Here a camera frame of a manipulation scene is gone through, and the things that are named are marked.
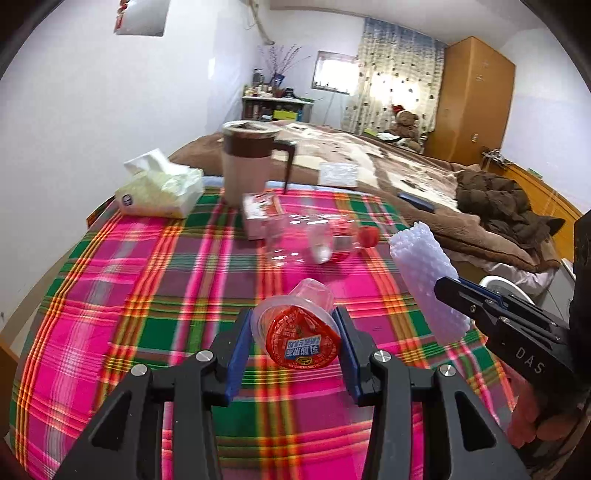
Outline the right hand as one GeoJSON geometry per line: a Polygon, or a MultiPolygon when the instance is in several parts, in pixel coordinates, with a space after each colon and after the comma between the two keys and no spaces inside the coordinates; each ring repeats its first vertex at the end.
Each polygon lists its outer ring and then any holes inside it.
{"type": "Polygon", "coordinates": [[[517,405],[507,429],[509,442],[515,448],[522,448],[535,439],[555,441],[565,438],[578,423],[576,412],[564,411],[544,421],[539,417],[544,409],[542,399],[528,383],[519,388],[517,405]]]}

